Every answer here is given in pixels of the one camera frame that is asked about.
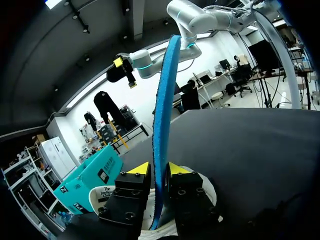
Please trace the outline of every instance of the white refrigerator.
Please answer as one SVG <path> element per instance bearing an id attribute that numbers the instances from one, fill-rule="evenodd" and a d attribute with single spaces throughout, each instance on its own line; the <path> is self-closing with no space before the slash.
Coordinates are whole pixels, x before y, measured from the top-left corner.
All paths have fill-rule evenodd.
<path id="1" fill-rule="evenodd" d="M 58 136 L 42 142 L 39 150 L 45 158 L 45 161 L 61 180 L 76 168 L 76 164 Z"/>

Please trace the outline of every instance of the office chair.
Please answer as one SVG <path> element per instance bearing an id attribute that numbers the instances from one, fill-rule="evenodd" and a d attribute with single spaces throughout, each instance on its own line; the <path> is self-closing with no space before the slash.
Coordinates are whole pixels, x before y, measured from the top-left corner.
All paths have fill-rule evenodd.
<path id="1" fill-rule="evenodd" d="M 195 86 L 196 83 L 193 80 L 189 80 L 188 84 L 181 87 L 181 91 L 183 92 L 183 95 L 181 95 L 181 102 L 184 111 L 201 109 L 198 89 Z"/>
<path id="2" fill-rule="evenodd" d="M 240 96 L 242 98 L 243 97 L 242 93 L 244 92 L 244 90 L 248 90 L 250 91 L 250 93 L 252 93 L 252 90 L 249 86 L 244 86 L 245 84 L 248 83 L 252 75 L 253 75 L 253 72 L 250 64 L 247 64 L 247 65 L 238 64 L 237 70 L 231 74 L 232 79 L 235 81 L 233 85 L 236 87 L 239 87 L 239 89 L 236 90 L 235 93 L 233 94 L 235 97 L 236 97 L 236 93 L 240 92 Z"/>

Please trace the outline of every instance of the black clothing on hanger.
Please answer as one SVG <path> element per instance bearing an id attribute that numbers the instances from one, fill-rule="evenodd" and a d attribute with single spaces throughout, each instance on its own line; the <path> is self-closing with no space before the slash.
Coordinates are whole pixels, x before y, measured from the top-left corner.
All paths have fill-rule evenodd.
<path id="1" fill-rule="evenodd" d="M 94 104 L 96 108 L 99 110 L 101 117 L 103 118 L 105 124 L 109 124 L 108 122 L 108 113 L 111 114 L 113 120 L 121 125 L 123 128 L 127 128 L 127 123 L 125 117 L 120 112 L 117 105 L 111 99 L 108 93 L 104 91 L 98 92 L 94 97 Z"/>
<path id="2" fill-rule="evenodd" d="M 92 127 L 93 131 L 97 131 L 97 120 L 95 117 L 91 114 L 91 112 L 87 111 L 86 114 L 84 114 L 84 118 L 86 122 Z"/>

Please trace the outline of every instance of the blue foam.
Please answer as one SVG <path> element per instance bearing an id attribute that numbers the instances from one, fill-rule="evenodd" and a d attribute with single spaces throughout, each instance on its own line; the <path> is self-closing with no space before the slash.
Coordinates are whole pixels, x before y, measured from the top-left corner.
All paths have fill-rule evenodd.
<path id="1" fill-rule="evenodd" d="M 181 46 L 181 36 L 174 35 L 166 49 L 161 77 L 158 86 L 155 103 L 155 115 L 153 122 L 153 164 L 155 180 L 155 206 L 154 217 L 150 227 L 155 230 L 161 216 L 163 192 L 166 180 L 167 149 L 169 140 L 172 103 L 174 100 L 177 69 Z"/>

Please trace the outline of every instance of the teal box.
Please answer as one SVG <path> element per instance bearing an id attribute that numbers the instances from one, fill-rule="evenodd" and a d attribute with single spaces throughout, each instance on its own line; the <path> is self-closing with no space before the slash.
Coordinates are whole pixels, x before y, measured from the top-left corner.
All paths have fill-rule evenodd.
<path id="1" fill-rule="evenodd" d="M 108 145 L 86 159 L 54 190 L 56 197 L 75 215 L 93 212 L 89 202 L 91 189 L 115 185 L 123 162 Z"/>

